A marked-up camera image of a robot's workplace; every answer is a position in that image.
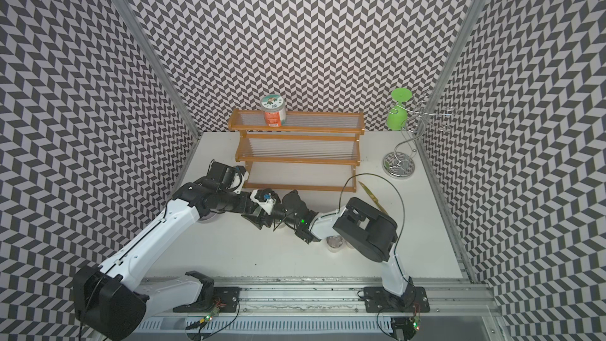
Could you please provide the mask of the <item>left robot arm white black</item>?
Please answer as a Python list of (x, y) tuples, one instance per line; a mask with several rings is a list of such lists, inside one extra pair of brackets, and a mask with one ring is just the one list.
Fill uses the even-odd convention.
[(171, 310), (212, 310), (214, 280), (196, 271), (152, 284), (148, 270), (180, 235), (213, 214), (252, 213), (254, 203), (242, 192), (245, 167), (212, 161), (205, 177), (186, 183), (165, 208), (128, 244), (96, 267), (84, 266), (73, 278), (72, 300), (80, 325), (110, 340), (123, 340), (149, 317)]

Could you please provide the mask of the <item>tall seed jar orange label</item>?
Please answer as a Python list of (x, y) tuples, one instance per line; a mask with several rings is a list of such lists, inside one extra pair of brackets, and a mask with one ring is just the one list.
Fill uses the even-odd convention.
[(260, 108), (269, 127), (281, 127), (286, 120), (286, 101), (279, 94), (264, 96), (260, 101)]

